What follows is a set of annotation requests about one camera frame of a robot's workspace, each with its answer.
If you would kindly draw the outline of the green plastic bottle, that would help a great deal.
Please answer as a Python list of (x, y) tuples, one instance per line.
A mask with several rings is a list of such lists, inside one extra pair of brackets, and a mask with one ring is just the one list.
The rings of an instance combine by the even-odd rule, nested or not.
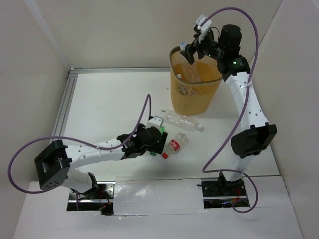
[[(160, 132), (161, 132), (161, 134), (163, 134), (164, 131), (165, 131), (165, 127), (164, 127), (164, 126), (161, 126), (161, 127), (160, 127)], [(151, 151), (151, 152), (150, 152), (150, 155), (151, 155), (151, 156), (156, 156), (156, 153), (153, 152), (153, 151)]]

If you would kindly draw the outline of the clear unlabelled plastic bottle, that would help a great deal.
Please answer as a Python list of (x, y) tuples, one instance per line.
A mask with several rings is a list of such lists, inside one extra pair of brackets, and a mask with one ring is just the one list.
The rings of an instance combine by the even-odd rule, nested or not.
[(183, 41), (179, 46), (180, 46), (180, 54), (182, 55), (181, 64), (185, 74), (185, 81), (190, 83), (201, 82), (202, 79), (198, 73), (196, 63), (190, 64), (186, 58), (186, 51), (185, 51), (185, 48), (187, 46), (186, 41)]

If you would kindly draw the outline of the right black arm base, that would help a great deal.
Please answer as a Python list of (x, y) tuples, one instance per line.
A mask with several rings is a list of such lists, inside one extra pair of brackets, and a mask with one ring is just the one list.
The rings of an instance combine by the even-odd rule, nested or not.
[(234, 182), (226, 181), (219, 173), (218, 178), (204, 179), (197, 184), (202, 190), (205, 209), (250, 207), (245, 184), (242, 179)]

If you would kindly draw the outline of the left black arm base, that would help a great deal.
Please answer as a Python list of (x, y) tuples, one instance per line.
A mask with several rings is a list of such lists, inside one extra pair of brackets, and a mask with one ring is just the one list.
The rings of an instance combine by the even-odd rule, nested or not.
[(99, 189), (92, 196), (85, 197), (70, 190), (66, 211), (98, 212), (104, 216), (114, 215), (115, 182), (99, 182)]

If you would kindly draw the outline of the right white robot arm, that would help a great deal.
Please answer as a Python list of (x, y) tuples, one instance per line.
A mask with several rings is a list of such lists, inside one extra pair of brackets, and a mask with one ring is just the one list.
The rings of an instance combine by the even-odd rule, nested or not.
[(241, 116), (230, 137), (233, 151), (230, 169), (221, 173), (224, 179), (217, 184), (219, 193), (229, 195), (235, 189), (234, 182), (242, 178), (252, 159), (269, 146), (277, 127), (270, 124), (262, 112), (251, 80), (252, 69), (247, 59), (239, 53), (242, 38), (240, 27), (224, 25), (217, 40), (209, 25), (196, 25), (194, 31), (194, 41), (180, 47), (182, 56), (190, 64), (195, 63), (194, 54), (199, 59), (208, 56), (216, 60), (217, 69), (231, 90)]

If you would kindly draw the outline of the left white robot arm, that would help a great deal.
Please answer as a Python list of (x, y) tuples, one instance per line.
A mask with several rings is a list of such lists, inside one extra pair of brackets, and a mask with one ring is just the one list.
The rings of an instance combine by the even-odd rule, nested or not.
[(81, 172), (80, 167), (137, 158), (147, 151), (162, 154), (166, 139), (166, 132), (140, 124), (132, 138), (122, 134), (95, 147), (68, 146), (60, 139), (55, 140), (34, 160), (40, 189), (50, 191), (63, 186), (92, 199), (98, 194), (98, 182), (93, 173)]

